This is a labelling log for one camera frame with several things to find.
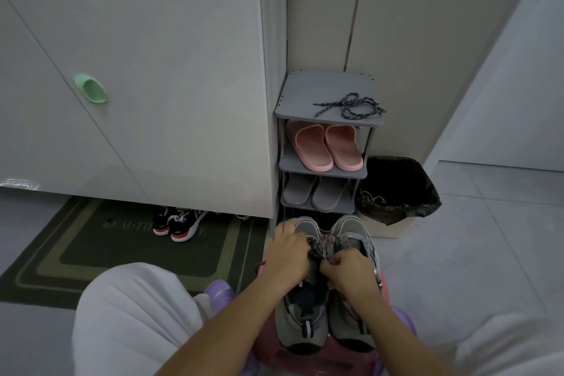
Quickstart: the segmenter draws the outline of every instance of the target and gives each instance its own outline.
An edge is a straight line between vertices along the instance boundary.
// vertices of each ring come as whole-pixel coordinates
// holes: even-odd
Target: black sneaker with red and white sole
[[[160,237],[169,234],[169,217],[178,214],[174,207],[155,205],[153,210],[153,232]]]
[[[184,242],[192,238],[207,213],[199,209],[177,208],[176,213],[168,218],[169,232],[173,241]]]

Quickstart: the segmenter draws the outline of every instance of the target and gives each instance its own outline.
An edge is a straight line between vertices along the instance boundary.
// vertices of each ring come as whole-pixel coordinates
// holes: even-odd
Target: person's arm
[[[295,225],[292,219],[276,227],[261,276],[188,339],[156,376],[234,376],[243,369],[268,316],[309,271],[310,246],[294,232]]]
[[[368,326],[391,376],[452,376],[386,303],[371,262],[358,250],[336,253],[329,262],[321,262],[320,270]]]

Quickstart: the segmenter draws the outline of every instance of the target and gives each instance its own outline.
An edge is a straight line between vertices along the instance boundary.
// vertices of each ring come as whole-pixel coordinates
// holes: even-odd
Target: slipper
[[[286,136],[307,169],[327,172],[333,168],[333,159],[323,143],[324,130],[321,124],[290,119],[286,122]]]
[[[314,209],[321,212],[331,212],[337,206],[343,191],[349,184],[349,179],[340,177],[320,177],[319,185],[311,198]]]
[[[358,171],[364,165],[352,125],[324,125],[325,144],[337,167],[343,171]]]
[[[282,204],[286,207],[299,207],[306,203],[314,186],[315,176],[291,172],[290,179],[282,192]]]

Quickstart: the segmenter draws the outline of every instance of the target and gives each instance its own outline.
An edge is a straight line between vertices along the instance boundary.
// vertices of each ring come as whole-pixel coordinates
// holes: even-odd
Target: person
[[[209,298],[190,297],[164,269],[134,263],[101,274],[77,307],[75,373],[237,375],[267,317],[309,270],[310,247],[295,225],[292,219],[276,227],[264,272],[213,318]],[[320,271],[366,323],[391,376],[564,374],[564,330],[546,318],[494,317],[438,353],[384,301],[360,252],[342,250],[322,261]]]

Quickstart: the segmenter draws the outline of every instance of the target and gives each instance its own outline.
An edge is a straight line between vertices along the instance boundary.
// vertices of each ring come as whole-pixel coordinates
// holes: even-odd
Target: white door
[[[6,0],[0,0],[0,186],[146,202]]]
[[[11,2],[153,201],[272,217],[260,0]]]
[[[489,75],[441,159],[564,171],[563,24],[564,0],[521,1],[496,44],[507,51],[476,77]]]

